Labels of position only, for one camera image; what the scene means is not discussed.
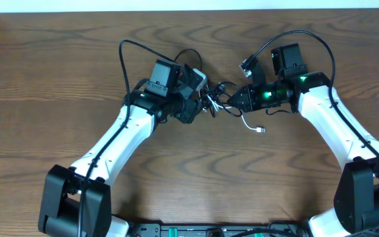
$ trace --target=brown wood surface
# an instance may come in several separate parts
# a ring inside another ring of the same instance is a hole
[[[249,82],[239,64],[272,36],[310,30],[332,48],[335,87],[379,139],[379,10],[205,11],[0,14],[0,236],[40,236],[38,213],[47,171],[69,166],[118,114],[124,82],[118,41],[136,40],[175,56],[193,47],[213,82]],[[298,42],[309,69],[330,75],[325,48]],[[131,86],[156,57],[124,46]],[[197,66],[195,58],[182,58]],[[332,206],[341,170],[301,115],[200,114],[193,124],[160,125],[132,155],[113,188],[113,212],[166,223],[300,221]]]

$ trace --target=white wall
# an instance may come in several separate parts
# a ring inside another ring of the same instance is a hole
[[[0,13],[379,8],[379,0],[0,0]]]

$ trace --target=wood grain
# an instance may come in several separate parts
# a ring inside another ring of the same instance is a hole
[[[173,57],[199,50],[213,82],[248,81],[238,65],[272,36],[310,30],[332,48],[335,87],[379,139],[379,10],[205,11],[0,14],[0,236],[41,236],[43,182],[103,135],[125,93],[118,42],[128,38]],[[310,70],[330,73],[325,49],[298,42]],[[124,48],[131,86],[151,74],[155,57]],[[195,58],[182,58],[197,66]],[[268,80],[272,63],[260,56]],[[113,211],[165,223],[300,221],[332,206],[340,167],[300,115],[247,115],[256,134],[221,113],[193,124],[171,120],[136,150],[113,188]]]

